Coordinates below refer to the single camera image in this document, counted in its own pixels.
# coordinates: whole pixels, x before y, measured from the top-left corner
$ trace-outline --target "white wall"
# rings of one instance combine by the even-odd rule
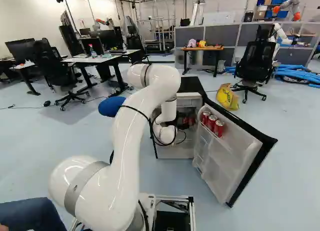
[[[79,19],[83,19],[87,28],[92,28],[94,20],[87,0],[67,0],[75,25],[82,28]],[[105,20],[112,18],[116,26],[120,25],[114,0],[89,0],[95,18]],[[117,1],[121,21],[123,13]],[[125,15],[128,15],[129,4],[123,2]],[[60,16],[65,10],[65,1],[56,0],[0,0],[0,57],[9,56],[5,42],[35,38],[47,38],[51,46],[56,46],[60,54],[69,55],[68,48],[61,36]]]
[[[174,13],[173,0],[167,0],[169,4],[170,16]],[[246,7],[247,0],[205,0],[206,5],[204,8],[205,13],[211,12],[235,12],[235,21],[239,22],[243,18],[244,10]],[[320,6],[320,0],[300,0],[301,10],[306,5],[302,19],[307,21],[313,17],[319,15],[320,9],[317,9]],[[248,0],[247,11],[255,10],[257,0]],[[141,18],[146,19],[148,16],[152,16],[152,6],[153,2],[144,2],[141,4]],[[159,8],[159,16],[167,17],[167,10],[164,0],[157,1],[157,6]],[[187,18],[191,18],[193,11],[193,0],[187,0]],[[175,0],[175,16],[176,24],[180,25],[180,19],[185,18],[184,11],[184,0]]]

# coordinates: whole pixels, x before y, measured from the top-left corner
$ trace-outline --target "grey floor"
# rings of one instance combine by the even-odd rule
[[[120,65],[124,78],[128,66]],[[213,78],[203,71],[188,75],[198,76],[206,91],[238,81],[231,75]],[[42,80],[35,82],[34,87],[40,96],[26,94],[28,89],[23,82],[0,84],[0,107],[38,107],[46,100],[60,97],[51,93]],[[240,103],[234,114],[279,141],[234,208],[218,204],[191,160],[156,160],[147,128],[140,152],[141,192],[193,195],[198,231],[319,230],[320,90],[277,80],[259,89],[267,94],[267,100],[261,101],[250,93],[247,104]],[[90,90],[91,98],[107,96],[110,91],[106,83],[99,84]],[[208,95],[215,100],[214,92]],[[0,110],[0,202],[48,196],[49,175],[67,157],[89,155],[109,160],[113,147],[108,127],[113,119],[98,113],[101,100],[71,103],[65,112],[56,106]],[[69,226],[72,217],[57,208]]]

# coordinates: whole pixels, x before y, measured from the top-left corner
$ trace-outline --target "fridge door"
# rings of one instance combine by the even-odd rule
[[[232,207],[278,140],[256,130],[208,97],[203,101],[197,117],[192,164],[217,200]],[[210,111],[225,122],[222,137],[200,122],[203,111]]]

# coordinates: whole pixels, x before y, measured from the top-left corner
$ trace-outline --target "person's leg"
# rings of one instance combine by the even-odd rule
[[[0,224],[10,231],[67,231],[46,197],[0,203]]]

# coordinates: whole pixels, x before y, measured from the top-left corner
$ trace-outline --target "bottle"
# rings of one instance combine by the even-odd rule
[[[126,46],[125,43],[122,44],[122,49],[123,49],[124,52],[127,52],[127,46]]]
[[[89,44],[90,46],[90,54],[91,54],[91,57],[94,59],[96,57],[98,57],[96,51],[94,51],[94,48],[92,47],[92,44]]]

